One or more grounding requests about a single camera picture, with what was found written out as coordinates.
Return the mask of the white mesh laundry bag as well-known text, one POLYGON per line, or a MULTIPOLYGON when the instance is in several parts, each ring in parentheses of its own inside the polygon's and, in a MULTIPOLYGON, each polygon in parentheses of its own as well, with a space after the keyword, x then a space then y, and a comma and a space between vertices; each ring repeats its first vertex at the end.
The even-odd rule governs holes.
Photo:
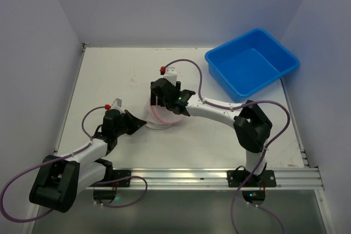
POLYGON ((143 120, 146 121, 146 126, 152 130, 168 129, 183 119, 183 115, 176 115, 165 107, 151 105, 150 98, 144 107, 143 120))

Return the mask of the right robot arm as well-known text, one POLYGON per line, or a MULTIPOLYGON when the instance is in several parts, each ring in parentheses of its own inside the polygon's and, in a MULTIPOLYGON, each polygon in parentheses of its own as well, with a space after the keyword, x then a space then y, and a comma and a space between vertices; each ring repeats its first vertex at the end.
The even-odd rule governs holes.
POLYGON ((235 130, 238 142, 246 150, 245 170, 261 175, 266 168, 263 150, 270 137, 272 122, 261 110, 248 100, 248 106, 227 104, 221 101, 202 102, 199 95, 180 85, 173 85, 165 78, 151 82, 151 94, 168 111, 187 117, 202 117, 225 124, 235 130))

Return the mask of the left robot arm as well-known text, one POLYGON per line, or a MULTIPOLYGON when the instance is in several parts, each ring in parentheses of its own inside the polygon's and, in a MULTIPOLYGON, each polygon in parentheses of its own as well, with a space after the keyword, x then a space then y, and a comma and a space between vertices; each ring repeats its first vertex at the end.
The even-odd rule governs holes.
POLYGON ((77 195, 90 186, 107 186, 117 189, 129 187, 133 178, 129 170, 114 170, 104 159, 117 145, 122 135, 132 135, 146 125, 129 111, 106 110, 103 122, 87 146, 82 146, 68 157, 48 155, 42 163, 29 201, 33 204, 67 212, 77 195))

